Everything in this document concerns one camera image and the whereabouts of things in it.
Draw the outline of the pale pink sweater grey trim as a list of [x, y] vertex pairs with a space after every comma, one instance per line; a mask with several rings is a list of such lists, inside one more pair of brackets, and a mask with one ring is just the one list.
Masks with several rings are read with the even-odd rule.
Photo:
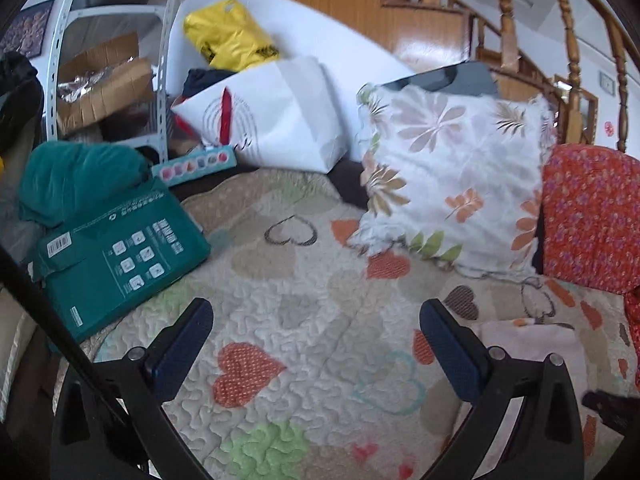
[[568, 374], [579, 399], [588, 389], [588, 370], [584, 347], [577, 333], [560, 324], [536, 324], [529, 318], [513, 321], [478, 323], [472, 327], [487, 347], [506, 350], [514, 359], [543, 361], [549, 354], [558, 354], [566, 364]]

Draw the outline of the green cardboard box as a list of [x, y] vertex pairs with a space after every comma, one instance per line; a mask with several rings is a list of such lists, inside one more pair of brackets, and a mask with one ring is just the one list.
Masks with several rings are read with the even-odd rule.
[[83, 342], [204, 262], [210, 246], [160, 179], [81, 211], [38, 242], [32, 273]]

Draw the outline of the heart patchwork quilt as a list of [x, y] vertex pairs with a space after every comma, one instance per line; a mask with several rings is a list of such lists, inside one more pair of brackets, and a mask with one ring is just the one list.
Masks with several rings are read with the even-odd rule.
[[[359, 255], [346, 242], [360, 213], [325, 177], [258, 170], [183, 206], [208, 259], [82, 350], [121, 358], [207, 299], [213, 330], [164, 409], [216, 479], [421, 477], [469, 409], [420, 331], [427, 299], [471, 330], [529, 318], [586, 341], [582, 317], [542, 276], [467, 278], [400, 248]], [[636, 393], [604, 380], [584, 350], [587, 390]]]

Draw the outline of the red floral blanket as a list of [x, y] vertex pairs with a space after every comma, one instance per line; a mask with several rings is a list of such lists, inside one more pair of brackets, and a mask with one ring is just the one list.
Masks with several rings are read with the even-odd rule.
[[562, 144], [544, 166], [542, 274], [574, 308], [604, 380], [639, 381], [639, 161], [610, 148]]

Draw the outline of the teal fabric bundle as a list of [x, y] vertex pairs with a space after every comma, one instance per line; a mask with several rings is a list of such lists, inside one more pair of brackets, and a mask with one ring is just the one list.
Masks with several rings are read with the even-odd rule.
[[46, 142], [27, 161], [17, 192], [18, 214], [53, 229], [151, 178], [148, 160], [129, 146]]

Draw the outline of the light blue paint box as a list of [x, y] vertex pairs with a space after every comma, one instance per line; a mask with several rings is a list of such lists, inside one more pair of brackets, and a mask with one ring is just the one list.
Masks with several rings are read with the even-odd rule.
[[168, 188], [198, 180], [209, 174], [238, 166], [234, 149], [229, 146], [201, 148], [152, 167], [152, 175]]

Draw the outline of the white floral pillow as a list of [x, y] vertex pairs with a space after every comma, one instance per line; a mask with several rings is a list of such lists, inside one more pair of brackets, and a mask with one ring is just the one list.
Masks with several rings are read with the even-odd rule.
[[543, 96], [367, 84], [357, 102], [368, 206], [349, 246], [375, 256], [401, 245], [471, 275], [534, 273], [542, 170], [556, 142]]

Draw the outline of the brown cardboard box on shelf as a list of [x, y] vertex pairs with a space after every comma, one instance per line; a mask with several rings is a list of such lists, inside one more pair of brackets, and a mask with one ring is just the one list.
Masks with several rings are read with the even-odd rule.
[[154, 98], [152, 66], [134, 32], [79, 53], [58, 70], [56, 125], [65, 138]]

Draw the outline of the white paper shopping bag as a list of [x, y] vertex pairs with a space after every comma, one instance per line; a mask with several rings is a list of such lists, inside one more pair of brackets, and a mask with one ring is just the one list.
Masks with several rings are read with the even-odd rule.
[[229, 145], [244, 164], [327, 174], [348, 151], [321, 64], [312, 56], [269, 62], [171, 107], [204, 144]]

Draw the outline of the wooden staircase railing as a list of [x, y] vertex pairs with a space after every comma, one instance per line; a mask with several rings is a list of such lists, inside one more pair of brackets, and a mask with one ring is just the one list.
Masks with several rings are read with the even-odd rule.
[[510, 99], [559, 94], [598, 109], [570, 140], [639, 151], [639, 49], [605, 0], [294, 0], [356, 30], [423, 72], [486, 63]]

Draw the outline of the yellow plastic bag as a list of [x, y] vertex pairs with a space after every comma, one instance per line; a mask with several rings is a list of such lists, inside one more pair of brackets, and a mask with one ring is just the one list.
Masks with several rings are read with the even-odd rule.
[[207, 65], [217, 70], [237, 73], [280, 58], [272, 38], [238, 0], [220, 0], [189, 13], [183, 32]]

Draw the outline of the white metal shelf rack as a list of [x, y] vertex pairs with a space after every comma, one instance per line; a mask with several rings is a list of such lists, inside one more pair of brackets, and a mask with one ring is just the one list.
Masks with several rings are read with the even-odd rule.
[[168, 159], [168, 47], [179, 0], [63, 0], [49, 51], [44, 135], [102, 138]]

